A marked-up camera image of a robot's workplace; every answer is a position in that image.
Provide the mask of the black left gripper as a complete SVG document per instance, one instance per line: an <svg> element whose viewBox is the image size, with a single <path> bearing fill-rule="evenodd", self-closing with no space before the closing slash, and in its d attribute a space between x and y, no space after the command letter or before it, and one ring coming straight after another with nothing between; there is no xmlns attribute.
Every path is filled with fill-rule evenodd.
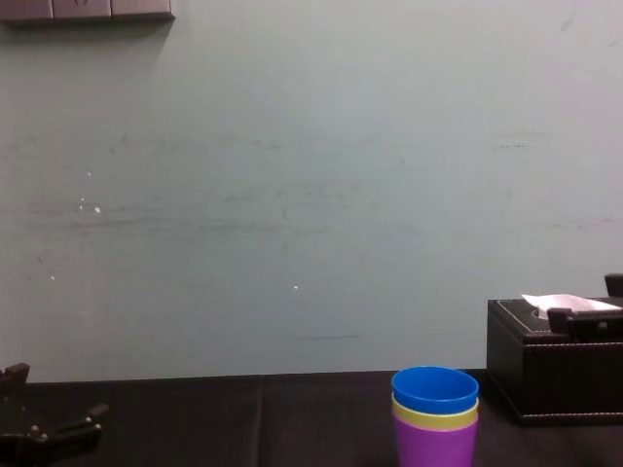
<svg viewBox="0 0 623 467"><path fill-rule="evenodd" d="M23 392L30 367L18 363L1 372L1 428L21 429L26 418ZM102 436L102 419L107 404L98 404L86 414L52 427L32 424L27 434L1 436L2 466L48 466L61 448L97 445Z"/></svg>

